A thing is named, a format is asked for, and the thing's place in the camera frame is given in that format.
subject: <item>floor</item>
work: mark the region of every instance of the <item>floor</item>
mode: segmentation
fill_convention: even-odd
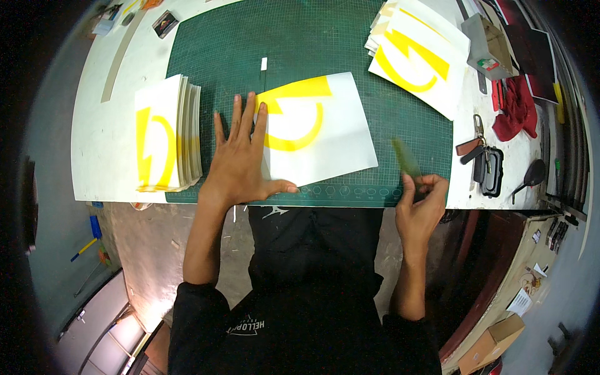
[[[128,203],[105,203],[93,209],[98,215],[103,242],[111,256],[118,257],[125,274],[129,298],[141,323],[152,331],[165,317],[175,300],[177,285],[182,281],[185,245],[195,215],[195,205],[154,204],[143,211]],[[254,253],[254,240],[244,206],[227,213],[221,240],[221,271],[217,289],[235,306],[251,290],[248,264]],[[384,277],[375,304],[382,317],[388,310],[394,289],[402,246],[395,228],[394,209],[386,209],[380,231],[375,270]],[[430,240],[427,257],[427,280],[431,282],[440,266],[451,224],[440,224]]]

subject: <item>left hand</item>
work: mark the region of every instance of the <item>left hand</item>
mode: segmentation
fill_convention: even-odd
[[[218,112],[214,113],[217,149],[198,197],[208,197],[213,203],[223,205],[226,209],[242,202],[265,200],[275,193],[298,192],[296,185],[290,181],[267,181],[262,176],[260,164],[263,158],[267,109],[265,103],[260,104],[254,134],[250,139],[255,100],[255,93],[249,92],[242,114],[242,98],[235,95],[231,132],[227,140],[221,116]]]

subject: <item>stack of white sheets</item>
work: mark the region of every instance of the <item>stack of white sheets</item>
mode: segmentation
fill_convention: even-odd
[[[136,92],[137,191],[181,191],[202,177],[200,86],[181,74]]]
[[[417,0],[389,0],[365,44],[369,71],[417,96],[450,120],[458,110],[470,40]]]

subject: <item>red cloth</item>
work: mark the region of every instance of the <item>red cloth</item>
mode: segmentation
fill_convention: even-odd
[[[503,142],[514,138],[521,129],[531,138],[536,138],[538,134],[535,132],[535,125],[538,123],[538,114],[525,76],[508,78],[506,87],[502,108],[504,114],[496,116],[492,129]]]

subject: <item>cutting mat grid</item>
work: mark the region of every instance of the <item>cutting mat grid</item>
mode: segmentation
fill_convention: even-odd
[[[278,194],[263,205],[394,206],[402,192],[400,167],[390,140],[406,142],[423,173],[450,177],[452,122],[420,99],[367,71],[372,57],[363,46],[381,2],[365,0],[244,0],[179,25],[167,77],[183,74],[201,93],[201,153],[204,176],[215,150],[212,113],[226,128],[233,96],[246,96],[290,82],[350,71],[361,97],[379,167],[331,178]],[[260,62],[268,57],[266,74]],[[204,182],[171,203],[196,203]]]

